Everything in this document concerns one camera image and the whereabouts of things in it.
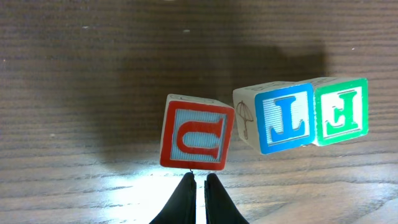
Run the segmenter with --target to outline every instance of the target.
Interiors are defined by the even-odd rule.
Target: wooden table
[[[0,1],[0,223],[147,223],[169,93],[231,104],[276,80],[366,77],[367,136],[217,172],[249,222],[398,223],[398,2]],[[205,222],[195,170],[197,223]]]

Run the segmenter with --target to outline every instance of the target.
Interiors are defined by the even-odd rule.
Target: blue border
[[[306,91],[308,96],[308,115],[310,122],[310,135],[305,138],[300,138],[296,140],[287,141],[284,143],[276,144],[274,146],[268,146],[267,136],[266,136],[266,121],[264,119],[264,109],[262,105],[262,101],[275,98],[278,96],[285,96],[293,93],[300,93]],[[311,83],[305,83],[302,85],[290,86],[283,89],[272,90],[265,93],[259,93],[254,98],[254,105],[256,107],[256,117],[257,117],[257,127],[259,130],[259,141],[261,153],[269,154],[272,152],[283,151],[286,149],[291,149],[294,147],[299,147],[305,144],[310,144],[315,139],[315,117],[313,110],[313,88]]]

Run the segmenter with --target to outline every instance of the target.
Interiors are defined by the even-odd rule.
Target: block
[[[217,100],[169,94],[160,164],[186,169],[224,169],[234,108]]]
[[[238,88],[233,101],[239,137],[262,154],[314,140],[310,83],[272,82]]]
[[[303,82],[311,83],[314,89],[314,144],[327,146],[368,133],[366,78],[323,77]]]

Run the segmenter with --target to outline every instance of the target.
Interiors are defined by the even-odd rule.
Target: toy block
[[[313,142],[310,83],[272,82],[238,88],[233,100],[239,137],[262,154]]]
[[[224,169],[234,108],[217,100],[169,94],[160,141],[160,164]]]
[[[314,89],[314,144],[326,146],[368,133],[366,78],[323,77],[303,82]]]

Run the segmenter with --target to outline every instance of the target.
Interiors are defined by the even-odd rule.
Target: red block
[[[224,169],[234,109],[193,96],[167,97],[160,143],[160,164],[186,169]]]

